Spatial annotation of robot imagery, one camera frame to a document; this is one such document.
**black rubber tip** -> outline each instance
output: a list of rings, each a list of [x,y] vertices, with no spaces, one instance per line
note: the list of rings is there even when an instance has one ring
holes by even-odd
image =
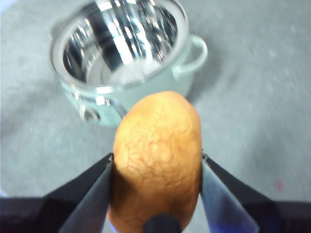
[[[144,233],[181,233],[178,220],[168,214],[159,214],[149,219]]]

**gray carpet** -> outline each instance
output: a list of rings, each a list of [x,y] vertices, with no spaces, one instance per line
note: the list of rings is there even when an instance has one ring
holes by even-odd
[[[83,0],[21,0],[1,14],[1,189],[40,196],[112,150],[50,66],[52,25]],[[311,1],[181,0],[209,47],[189,100],[209,156],[276,200],[311,201]],[[206,232],[201,202],[185,232]],[[110,232],[105,226],[104,232]]]

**potato skin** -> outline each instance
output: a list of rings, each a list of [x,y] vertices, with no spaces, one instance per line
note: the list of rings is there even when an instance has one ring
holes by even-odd
[[[182,230],[201,187],[201,124],[192,105],[167,91],[139,101],[114,142],[108,219],[120,233],[140,233],[149,218],[167,213]]]

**cooking pot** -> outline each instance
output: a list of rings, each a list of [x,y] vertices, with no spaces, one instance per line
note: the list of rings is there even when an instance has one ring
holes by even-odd
[[[52,37],[51,63],[64,93],[82,119],[110,127],[149,94],[186,96],[207,58],[174,0],[94,1],[57,23]]]

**potato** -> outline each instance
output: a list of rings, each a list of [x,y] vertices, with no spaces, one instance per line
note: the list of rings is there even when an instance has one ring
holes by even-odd
[[[172,91],[143,98],[121,122],[113,152],[107,216],[116,230],[142,232],[160,213],[185,229],[201,187],[201,124],[191,104]]]

